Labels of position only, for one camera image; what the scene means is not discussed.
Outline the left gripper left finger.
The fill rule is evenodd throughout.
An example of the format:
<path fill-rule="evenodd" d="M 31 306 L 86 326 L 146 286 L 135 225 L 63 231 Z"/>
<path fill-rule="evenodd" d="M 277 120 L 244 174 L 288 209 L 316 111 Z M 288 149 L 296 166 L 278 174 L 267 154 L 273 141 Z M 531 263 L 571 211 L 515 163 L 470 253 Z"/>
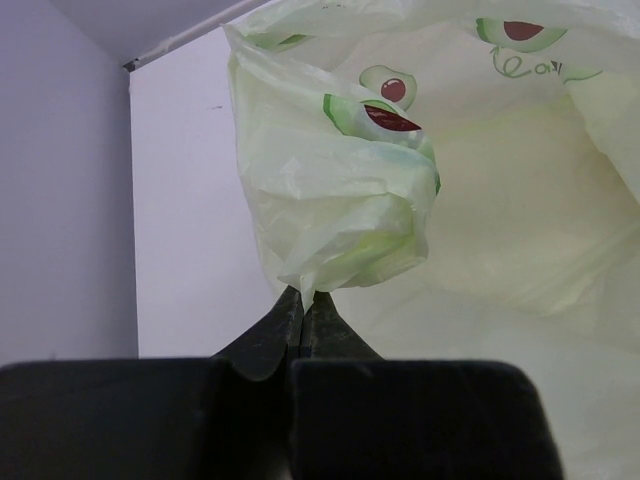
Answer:
<path fill-rule="evenodd" d="M 287 479 L 287 288 L 220 353 L 49 360 L 1 370 L 5 479 Z"/>

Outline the light green plastic bag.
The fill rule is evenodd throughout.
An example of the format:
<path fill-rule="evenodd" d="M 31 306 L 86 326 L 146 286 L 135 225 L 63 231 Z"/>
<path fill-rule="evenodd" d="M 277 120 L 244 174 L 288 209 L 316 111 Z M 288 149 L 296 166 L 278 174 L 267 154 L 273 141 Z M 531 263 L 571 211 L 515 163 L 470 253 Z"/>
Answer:
<path fill-rule="evenodd" d="M 268 278 L 383 356 L 518 366 L 567 478 L 637 478 L 638 3 L 280 1 L 224 32 Z"/>

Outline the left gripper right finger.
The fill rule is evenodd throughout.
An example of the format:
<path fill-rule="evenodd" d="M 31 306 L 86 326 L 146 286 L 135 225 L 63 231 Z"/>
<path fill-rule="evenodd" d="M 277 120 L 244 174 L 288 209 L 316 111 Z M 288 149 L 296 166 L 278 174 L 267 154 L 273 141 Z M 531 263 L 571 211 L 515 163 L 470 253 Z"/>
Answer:
<path fill-rule="evenodd" d="M 296 479 L 560 479 L 538 391 L 498 361 L 330 357 L 328 294 L 290 370 Z"/>

